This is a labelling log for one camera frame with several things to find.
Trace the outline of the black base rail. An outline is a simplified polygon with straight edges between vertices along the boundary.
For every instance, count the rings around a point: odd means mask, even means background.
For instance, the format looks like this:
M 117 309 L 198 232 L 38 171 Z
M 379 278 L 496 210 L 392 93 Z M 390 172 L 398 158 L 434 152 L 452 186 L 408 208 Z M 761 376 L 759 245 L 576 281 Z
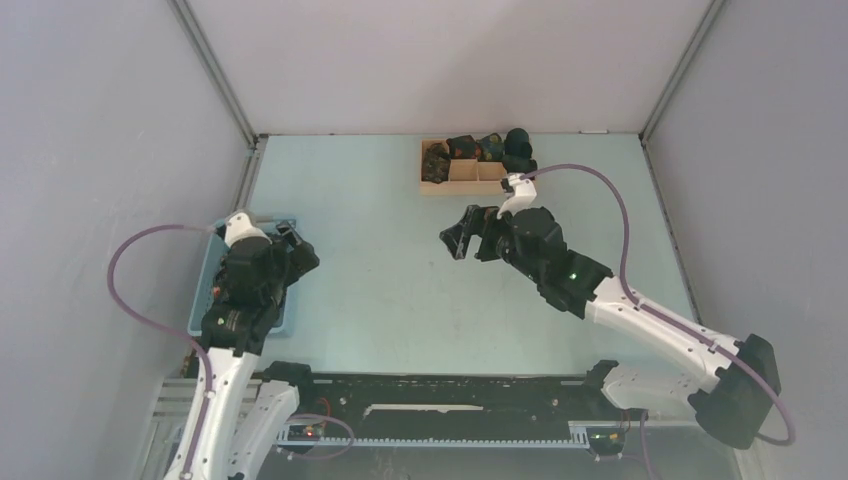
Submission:
M 582 376 L 317 374 L 297 408 L 318 437 L 562 440 L 578 424 L 628 431 L 639 409 L 614 406 Z

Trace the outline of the aluminium frame rail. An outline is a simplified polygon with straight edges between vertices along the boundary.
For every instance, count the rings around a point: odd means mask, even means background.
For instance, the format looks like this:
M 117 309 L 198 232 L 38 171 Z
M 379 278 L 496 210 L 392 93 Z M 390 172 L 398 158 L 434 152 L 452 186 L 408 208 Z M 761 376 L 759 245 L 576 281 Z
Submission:
M 156 427 L 182 428 L 190 413 L 196 386 L 196 379 L 164 380 L 154 404 L 151 423 Z

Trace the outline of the dark floral rolled tie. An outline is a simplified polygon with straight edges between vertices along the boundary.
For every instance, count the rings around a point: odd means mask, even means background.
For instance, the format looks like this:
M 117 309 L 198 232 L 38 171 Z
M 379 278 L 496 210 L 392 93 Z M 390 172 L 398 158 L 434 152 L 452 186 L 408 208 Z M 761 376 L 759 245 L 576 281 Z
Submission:
M 429 145 L 423 153 L 421 180 L 441 184 L 449 180 L 451 158 L 442 143 Z

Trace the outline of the wooden compartment box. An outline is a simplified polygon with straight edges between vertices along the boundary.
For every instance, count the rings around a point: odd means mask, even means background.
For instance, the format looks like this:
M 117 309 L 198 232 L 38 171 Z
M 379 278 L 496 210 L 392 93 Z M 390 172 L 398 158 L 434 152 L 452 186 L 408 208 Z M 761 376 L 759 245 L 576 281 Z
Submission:
M 498 195 L 502 192 L 501 180 L 508 174 L 501 162 L 481 162 L 477 159 L 452 159 L 449 180 L 441 184 L 421 180 L 421 165 L 424 150 L 433 143 L 442 143 L 448 151 L 446 139 L 425 139 L 421 142 L 419 160 L 419 192 L 431 196 L 480 196 Z

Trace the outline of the blue patterned rolled tie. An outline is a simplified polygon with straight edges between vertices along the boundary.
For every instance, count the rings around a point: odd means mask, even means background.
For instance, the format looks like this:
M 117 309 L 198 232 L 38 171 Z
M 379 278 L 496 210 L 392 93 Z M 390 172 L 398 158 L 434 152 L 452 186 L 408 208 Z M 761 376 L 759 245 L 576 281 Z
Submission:
M 505 145 L 503 139 L 498 133 L 491 133 L 480 137 L 477 140 L 479 155 L 478 159 L 481 162 L 501 162 L 505 154 Z

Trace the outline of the black orange rolled tie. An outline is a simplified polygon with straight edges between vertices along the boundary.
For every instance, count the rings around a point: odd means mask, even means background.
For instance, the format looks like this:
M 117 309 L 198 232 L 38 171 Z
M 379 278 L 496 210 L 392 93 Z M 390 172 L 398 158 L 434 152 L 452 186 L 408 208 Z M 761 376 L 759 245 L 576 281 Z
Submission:
M 477 159 L 481 155 L 480 145 L 472 135 L 451 137 L 445 143 L 452 159 Z

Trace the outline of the dark green rolled tie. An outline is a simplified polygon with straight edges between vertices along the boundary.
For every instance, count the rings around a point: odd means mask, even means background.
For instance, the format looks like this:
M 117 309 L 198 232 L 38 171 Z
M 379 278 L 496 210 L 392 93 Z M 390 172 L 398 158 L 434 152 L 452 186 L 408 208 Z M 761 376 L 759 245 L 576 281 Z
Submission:
M 504 151 L 506 155 L 531 159 L 533 148 L 529 133 L 522 128 L 513 128 L 508 131 L 504 139 Z
M 508 174 L 528 174 L 538 169 L 535 159 L 505 154 L 501 163 Z

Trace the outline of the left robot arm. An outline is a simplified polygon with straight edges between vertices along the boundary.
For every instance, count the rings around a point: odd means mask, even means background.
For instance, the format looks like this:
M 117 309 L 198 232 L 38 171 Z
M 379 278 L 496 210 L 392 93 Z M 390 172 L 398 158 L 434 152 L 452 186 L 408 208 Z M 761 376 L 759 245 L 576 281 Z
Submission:
M 253 479 L 284 422 L 316 403 L 309 366 L 276 362 L 264 372 L 254 406 L 239 417 L 266 340 L 284 314 L 292 285 L 320 263 L 289 221 L 258 222 L 247 210 L 218 230 L 226 251 L 216 292 L 201 321 L 194 398 L 168 479 Z

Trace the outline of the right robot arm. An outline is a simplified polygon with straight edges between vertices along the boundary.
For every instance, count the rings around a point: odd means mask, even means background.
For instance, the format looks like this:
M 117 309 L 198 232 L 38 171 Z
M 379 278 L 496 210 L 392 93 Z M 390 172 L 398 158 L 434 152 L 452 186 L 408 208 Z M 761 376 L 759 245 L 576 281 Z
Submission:
M 694 416 L 715 440 L 737 450 L 761 439 L 781 392 L 773 345 L 751 334 L 744 340 L 706 328 L 639 295 L 613 271 L 568 247 L 561 226 L 535 207 L 534 186 L 516 175 L 501 185 L 501 206 L 468 206 L 439 238 L 455 260 L 465 258 L 473 238 L 475 259 L 501 260 L 535 285 L 554 309 L 615 330 L 670 360 L 679 379 L 643 376 L 609 361 L 606 374 L 581 392 L 585 411 L 606 418 L 618 408 L 661 405 Z

